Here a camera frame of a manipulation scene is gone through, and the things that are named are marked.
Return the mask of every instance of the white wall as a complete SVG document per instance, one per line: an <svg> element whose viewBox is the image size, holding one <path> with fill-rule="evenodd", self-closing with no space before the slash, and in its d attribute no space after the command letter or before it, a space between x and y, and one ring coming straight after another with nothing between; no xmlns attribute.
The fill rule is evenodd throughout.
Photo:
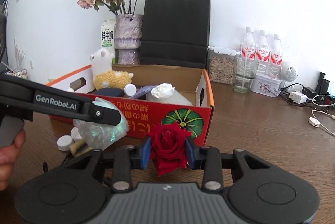
<svg viewBox="0 0 335 224"><path fill-rule="evenodd" d="M139 0L137 13L143 13ZM283 38L284 60L299 66L297 81L315 87L318 72L326 73L335 90L334 0L211 0L210 44L237 49L245 26ZM83 10L74 0L9 0L8 40L25 51L32 80L45 83L88 64L99 48L99 27L113 14ZM8 49L14 63L13 49ZM29 68L33 59L35 68Z"/></svg>

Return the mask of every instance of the red rose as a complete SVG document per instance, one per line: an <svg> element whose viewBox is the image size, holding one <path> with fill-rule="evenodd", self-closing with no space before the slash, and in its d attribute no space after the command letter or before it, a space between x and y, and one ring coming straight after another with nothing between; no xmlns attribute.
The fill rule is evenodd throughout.
<svg viewBox="0 0 335 224"><path fill-rule="evenodd" d="M191 133L181 129L177 122L170 125L154 125L147 135L151 138L151 154L158 177L186 168L185 139Z"/></svg>

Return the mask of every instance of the milk carton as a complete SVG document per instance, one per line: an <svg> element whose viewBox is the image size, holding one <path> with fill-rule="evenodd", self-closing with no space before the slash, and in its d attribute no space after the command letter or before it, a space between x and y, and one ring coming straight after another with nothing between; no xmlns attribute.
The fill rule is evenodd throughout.
<svg viewBox="0 0 335 224"><path fill-rule="evenodd" d="M114 49L114 34L115 34L115 19L105 20L101 26L101 48L108 49L115 57Z"/></svg>

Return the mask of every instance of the green pumpkin illustration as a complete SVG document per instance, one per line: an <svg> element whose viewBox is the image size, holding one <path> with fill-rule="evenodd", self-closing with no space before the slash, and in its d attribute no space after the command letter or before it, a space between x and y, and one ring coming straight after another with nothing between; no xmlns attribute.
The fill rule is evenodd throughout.
<svg viewBox="0 0 335 224"><path fill-rule="evenodd" d="M190 109L178 109L169 112L162 119L161 124L173 124L177 122L180 128L183 128L192 133L191 138L198 137L202 132L204 126L204 120L196 112Z"/></svg>

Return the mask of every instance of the plush toy head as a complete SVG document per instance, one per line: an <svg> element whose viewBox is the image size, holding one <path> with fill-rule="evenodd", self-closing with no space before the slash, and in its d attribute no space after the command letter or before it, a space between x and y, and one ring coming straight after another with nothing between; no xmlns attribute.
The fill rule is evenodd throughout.
<svg viewBox="0 0 335 224"><path fill-rule="evenodd" d="M101 48L91 55L93 77L112 70L114 55L105 48Z"/></svg>

